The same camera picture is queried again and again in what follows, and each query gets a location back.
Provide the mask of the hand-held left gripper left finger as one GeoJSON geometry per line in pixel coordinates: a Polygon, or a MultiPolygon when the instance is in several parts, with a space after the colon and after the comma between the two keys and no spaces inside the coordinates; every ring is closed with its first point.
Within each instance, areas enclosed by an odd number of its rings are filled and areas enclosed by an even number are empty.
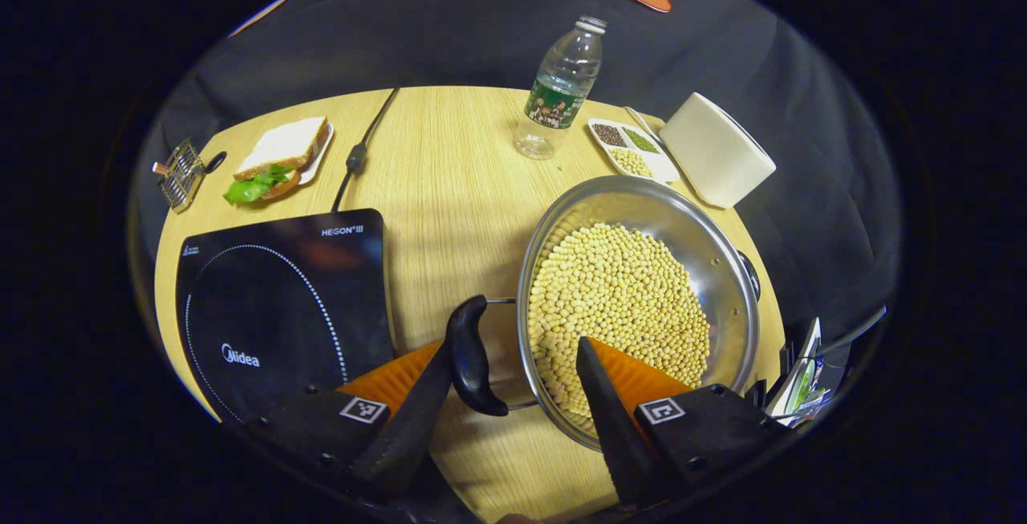
{"type": "Polygon", "coordinates": [[[249,438],[305,479],[381,501],[407,490],[450,392],[441,340],[334,390],[303,390],[249,422],[249,438]]]}

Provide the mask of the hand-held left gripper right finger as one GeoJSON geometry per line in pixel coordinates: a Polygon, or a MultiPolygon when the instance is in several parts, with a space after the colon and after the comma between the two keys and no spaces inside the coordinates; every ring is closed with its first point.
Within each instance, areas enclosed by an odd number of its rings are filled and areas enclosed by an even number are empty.
{"type": "Polygon", "coordinates": [[[579,339],[576,370],[624,506],[649,508],[707,489],[789,433],[724,385],[690,388],[598,339],[579,339]]]}

